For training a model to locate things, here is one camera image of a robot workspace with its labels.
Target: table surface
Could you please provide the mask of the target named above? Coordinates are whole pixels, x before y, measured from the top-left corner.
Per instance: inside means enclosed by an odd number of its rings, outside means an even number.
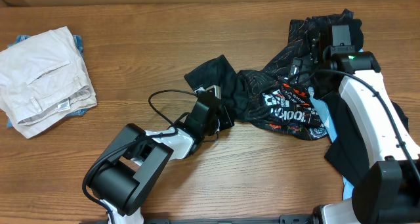
[[[287,43],[289,21],[341,13],[363,21],[364,49],[381,65],[390,98],[420,141],[420,2],[307,1],[221,5],[114,5],[0,9],[0,49],[19,34],[68,26],[83,38],[98,106],[25,139],[0,113],[0,223],[77,223],[105,211],[81,192],[92,163],[127,123],[162,130],[148,106],[162,89],[190,90],[183,75],[224,54],[236,71],[261,70]],[[175,119],[194,99],[156,106]],[[186,160],[169,162],[142,207],[148,218],[276,217],[342,199],[324,160],[328,139],[302,141],[237,123]]]

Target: stack of folded clothes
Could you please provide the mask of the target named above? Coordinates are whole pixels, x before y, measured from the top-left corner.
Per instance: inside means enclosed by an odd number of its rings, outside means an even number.
[[[17,42],[0,53],[0,109],[16,130],[29,139],[96,106],[79,36],[63,27]]]

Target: crumpled black cloth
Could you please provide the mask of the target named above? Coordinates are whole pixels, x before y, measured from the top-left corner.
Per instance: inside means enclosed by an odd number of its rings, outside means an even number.
[[[312,40],[330,24],[348,24],[352,44],[357,51],[362,48],[362,22],[353,19],[353,12],[344,10],[342,14],[292,20],[287,46],[261,71],[241,70],[236,74],[222,55],[186,74],[185,80],[195,91],[220,86],[222,101],[236,120],[301,139],[322,138],[327,131],[312,108],[306,87],[291,87],[287,77],[292,60],[310,58]]]
[[[338,93],[330,93],[323,100],[337,131],[337,138],[326,152],[325,159],[356,186],[369,171],[369,157],[362,134],[350,108]],[[407,116],[395,102],[392,105],[408,131]]]

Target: cable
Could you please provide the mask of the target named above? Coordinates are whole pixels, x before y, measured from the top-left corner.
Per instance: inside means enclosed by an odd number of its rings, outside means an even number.
[[[389,108],[388,108],[387,104],[385,103],[385,101],[380,96],[379,92],[376,91],[371,85],[369,85],[368,83],[366,83],[364,80],[360,79],[359,77],[356,77],[356,76],[354,76],[352,74],[349,74],[349,73],[346,73],[346,72],[340,72],[340,71],[336,71],[336,70],[326,70],[325,69],[325,70],[308,70],[308,71],[303,71],[303,72],[299,72],[299,73],[293,75],[292,77],[290,77],[287,82],[289,83],[292,79],[294,79],[295,77],[297,77],[299,75],[302,75],[302,74],[310,74],[310,73],[314,73],[314,74],[316,74],[316,73],[328,73],[328,74],[337,74],[337,75],[347,76],[349,78],[352,78],[352,79],[358,81],[359,83],[361,83],[365,87],[367,87],[373,93],[373,96],[378,98],[379,102],[382,104],[382,107],[383,107],[384,111],[387,113],[389,122],[390,122],[390,124],[391,124],[391,126],[392,126],[392,128],[393,128],[393,130],[395,132],[395,136],[396,136],[396,139],[398,141],[398,146],[401,147],[404,155],[406,155],[406,158],[408,160],[408,163],[409,163],[410,167],[412,168],[412,170],[414,172],[414,176],[415,176],[415,178],[417,179],[417,182],[420,185],[420,173],[419,173],[419,170],[416,168],[416,166],[414,164],[414,161],[413,161],[413,158],[411,157],[411,155],[409,154],[409,152],[407,150],[406,143],[402,140],[401,135],[398,132],[398,128],[397,128],[397,126],[395,124],[394,118],[392,117],[391,111],[389,110]]]
[[[153,96],[155,96],[155,95],[158,95],[158,94],[160,94],[160,93],[166,93],[166,92],[177,92],[177,93],[185,93],[185,94],[188,94],[188,95],[193,95],[193,96],[196,96],[196,94],[195,93],[191,93],[191,92],[187,92],[187,91],[182,91],[182,90],[176,90],[176,89],[167,89],[167,90],[162,90],[162,91],[158,91],[158,92],[155,92],[155,93],[152,93],[150,96],[149,96],[149,99],[148,99],[148,102],[149,102],[149,105],[150,105],[150,107],[152,107],[152,109],[159,115],[159,116],[161,116],[163,119],[165,119],[167,122],[169,122],[170,124],[171,124],[171,126],[169,126],[168,127],[168,129],[170,128],[170,127],[173,127],[174,128],[174,132],[172,132],[172,133],[160,133],[160,134],[157,134],[157,135],[148,135],[148,136],[145,136],[145,137],[142,137],[141,139],[139,139],[139,140],[135,140],[135,141],[133,141],[133,142],[130,142],[130,143],[127,143],[126,145],[123,145],[123,146],[121,146],[121,147],[119,147],[118,149],[115,149],[114,151],[112,151],[112,152],[110,152],[109,154],[107,154],[107,155],[105,155],[105,156],[103,156],[100,160],[98,160],[98,161],[96,161],[92,166],[91,166],[91,168],[87,171],[87,173],[86,173],[86,175],[85,175],[85,177],[83,178],[83,182],[82,182],[82,191],[83,191],[83,194],[89,199],[89,200],[91,200],[92,202],[94,202],[94,203],[96,203],[96,204],[99,204],[99,205],[101,205],[103,208],[105,208],[106,209],[106,211],[108,212],[108,214],[109,214],[109,216],[110,216],[110,221],[111,221],[111,224],[115,224],[115,220],[114,220],[114,215],[112,214],[112,210],[111,210],[111,208],[108,206],[108,205],[106,205],[105,203],[103,203],[103,202],[101,202],[100,200],[98,200],[98,199],[96,199],[95,197],[93,197],[91,194],[89,194],[89,192],[87,192],[87,189],[86,189],[86,187],[87,187],[87,179],[88,179],[88,177],[91,177],[91,174],[95,174],[96,172],[97,172],[97,170],[100,168],[100,167],[102,167],[102,165],[106,162],[106,160],[108,159],[108,158],[110,158],[110,157],[112,157],[113,155],[115,155],[115,154],[117,154],[118,152],[121,152],[122,150],[125,150],[125,149],[127,149],[127,148],[129,148],[130,146],[133,146],[133,145],[135,145],[135,144],[137,144],[137,143],[140,143],[141,141],[143,141],[143,140],[145,140],[145,139],[152,139],[152,138],[156,138],[156,137],[159,137],[159,138],[162,138],[162,137],[170,137],[170,136],[173,136],[173,135],[176,135],[176,134],[178,134],[178,128],[176,128],[174,125],[176,124],[176,123],[178,123],[181,119],[183,119],[185,116],[187,116],[188,114],[189,114],[189,112],[185,112],[185,113],[183,113],[178,119],[176,119],[175,120],[175,122],[173,123],[168,117],[166,117],[165,115],[163,115],[158,109],[156,109],[154,106],[153,106],[153,104],[152,104],[152,102],[151,102],[151,100],[152,100],[152,97]]]

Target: black garment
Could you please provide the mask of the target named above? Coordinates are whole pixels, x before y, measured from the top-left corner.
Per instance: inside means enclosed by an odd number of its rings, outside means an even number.
[[[307,88],[290,87],[287,77],[294,58],[310,61],[313,39],[318,39],[330,24],[348,24],[352,44],[357,51],[362,48],[362,22],[353,20],[353,13],[344,10],[342,14],[292,20],[286,48],[261,71],[242,70],[236,74],[226,58],[220,56],[198,66],[185,75],[185,80],[193,90],[220,86],[222,100],[237,120],[301,139],[322,138],[327,130],[310,103]],[[317,67],[307,65],[309,69]]]
[[[334,121],[338,137],[325,154],[325,159],[356,186],[369,171],[366,145],[347,103],[338,93],[323,98]],[[408,131],[408,118],[394,102],[392,105]]]

